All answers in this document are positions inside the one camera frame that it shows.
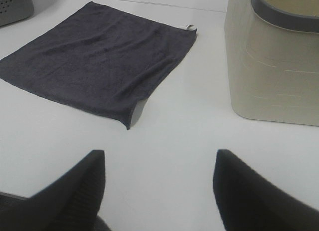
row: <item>fabric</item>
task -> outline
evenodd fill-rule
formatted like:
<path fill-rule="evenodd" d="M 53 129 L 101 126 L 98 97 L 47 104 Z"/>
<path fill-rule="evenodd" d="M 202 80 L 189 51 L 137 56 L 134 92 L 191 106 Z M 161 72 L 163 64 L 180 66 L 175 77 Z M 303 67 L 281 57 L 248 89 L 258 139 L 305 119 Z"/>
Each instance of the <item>fabric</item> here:
<path fill-rule="evenodd" d="M 318 231 L 319 212 L 279 190 L 229 150 L 219 150 L 213 179 L 227 231 Z"/>
<path fill-rule="evenodd" d="M 182 61 L 196 30 L 182 30 L 90 2 L 0 61 L 0 78 L 38 96 L 117 119 L 130 128 Z"/>
<path fill-rule="evenodd" d="M 0 194 L 0 230 L 109 231 L 97 217 L 104 188 L 104 152 L 95 150 L 29 199 Z"/>

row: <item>plastic bin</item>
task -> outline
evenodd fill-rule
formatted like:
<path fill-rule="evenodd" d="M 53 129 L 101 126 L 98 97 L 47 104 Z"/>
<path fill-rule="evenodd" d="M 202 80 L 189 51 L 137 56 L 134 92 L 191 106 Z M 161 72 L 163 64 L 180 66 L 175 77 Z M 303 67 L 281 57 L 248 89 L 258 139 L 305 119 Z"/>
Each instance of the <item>plastic bin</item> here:
<path fill-rule="evenodd" d="M 0 0 L 0 26 L 33 14 L 32 0 Z"/>
<path fill-rule="evenodd" d="M 229 0 L 231 103 L 240 116 L 319 125 L 319 0 Z"/>

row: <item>plastic container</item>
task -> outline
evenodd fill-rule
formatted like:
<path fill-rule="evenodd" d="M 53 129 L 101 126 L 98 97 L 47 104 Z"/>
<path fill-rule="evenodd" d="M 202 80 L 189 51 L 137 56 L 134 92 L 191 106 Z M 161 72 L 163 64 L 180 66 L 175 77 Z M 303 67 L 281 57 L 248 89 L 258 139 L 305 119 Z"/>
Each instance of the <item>plastic container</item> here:
<path fill-rule="evenodd" d="M 231 103 L 240 116 L 319 125 L 319 0 L 229 0 Z"/>
<path fill-rule="evenodd" d="M 0 26 L 33 14 L 32 0 L 0 0 Z"/>

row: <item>dark gray towel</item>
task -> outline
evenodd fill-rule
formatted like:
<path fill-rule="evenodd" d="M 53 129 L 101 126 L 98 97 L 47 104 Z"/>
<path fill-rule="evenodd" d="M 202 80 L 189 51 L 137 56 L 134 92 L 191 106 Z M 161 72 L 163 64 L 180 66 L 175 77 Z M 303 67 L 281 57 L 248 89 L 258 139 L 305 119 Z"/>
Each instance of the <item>dark gray towel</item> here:
<path fill-rule="evenodd" d="M 0 61 L 0 78 L 38 96 L 130 128 L 195 42 L 187 31 L 90 2 Z"/>

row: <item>white table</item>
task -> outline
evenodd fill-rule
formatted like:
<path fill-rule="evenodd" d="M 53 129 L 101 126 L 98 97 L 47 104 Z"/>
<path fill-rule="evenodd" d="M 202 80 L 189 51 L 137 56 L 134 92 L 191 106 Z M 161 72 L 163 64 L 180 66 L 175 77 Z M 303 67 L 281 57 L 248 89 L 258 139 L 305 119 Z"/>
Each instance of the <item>white table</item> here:
<path fill-rule="evenodd" d="M 91 0 L 34 0 L 35 15 L 0 28 L 0 59 Z M 279 188 L 319 209 L 319 128 L 244 119 L 231 108 L 224 12 L 92 0 L 198 38 L 127 131 L 119 121 L 61 105 L 0 80 L 0 191 L 29 197 L 92 149 L 106 151 L 100 216 L 114 231 L 222 231 L 212 177 L 232 150 Z"/>

